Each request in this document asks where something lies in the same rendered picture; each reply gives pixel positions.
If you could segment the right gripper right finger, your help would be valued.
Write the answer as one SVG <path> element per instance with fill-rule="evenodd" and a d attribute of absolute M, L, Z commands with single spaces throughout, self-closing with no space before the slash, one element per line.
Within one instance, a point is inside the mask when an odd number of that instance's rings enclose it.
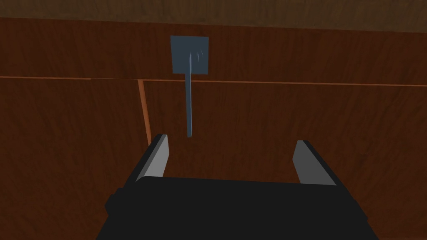
<path fill-rule="evenodd" d="M 342 186 L 342 182 L 309 141 L 297 141 L 292 161 L 300 183 Z"/>

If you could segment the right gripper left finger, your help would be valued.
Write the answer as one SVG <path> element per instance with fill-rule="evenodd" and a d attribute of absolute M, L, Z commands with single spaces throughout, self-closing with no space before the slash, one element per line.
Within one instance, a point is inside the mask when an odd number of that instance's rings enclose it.
<path fill-rule="evenodd" d="M 128 184 L 136 183 L 140 178 L 162 177 L 169 157 L 168 136 L 158 134 L 152 140 L 138 164 L 128 177 Z"/>

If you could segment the brown wooden cupboard door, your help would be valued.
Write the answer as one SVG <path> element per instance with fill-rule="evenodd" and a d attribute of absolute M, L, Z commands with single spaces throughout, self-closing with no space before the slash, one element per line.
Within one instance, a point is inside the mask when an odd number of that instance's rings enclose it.
<path fill-rule="evenodd" d="M 0 240 L 95 240 L 146 148 L 136 80 L 0 79 Z"/>
<path fill-rule="evenodd" d="M 309 141 L 379 238 L 427 238 L 427 87 L 145 82 L 151 133 L 167 134 L 169 177 L 297 183 Z"/>

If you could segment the brown wooden drawer front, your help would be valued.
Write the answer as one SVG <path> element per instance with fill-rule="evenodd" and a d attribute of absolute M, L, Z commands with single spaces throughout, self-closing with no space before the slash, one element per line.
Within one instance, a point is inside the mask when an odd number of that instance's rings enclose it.
<path fill-rule="evenodd" d="M 181 79 L 172 35 L 209 38 L 197 80 L 427 85 L 427 33 L 0 18 L 0 76 Z"/>

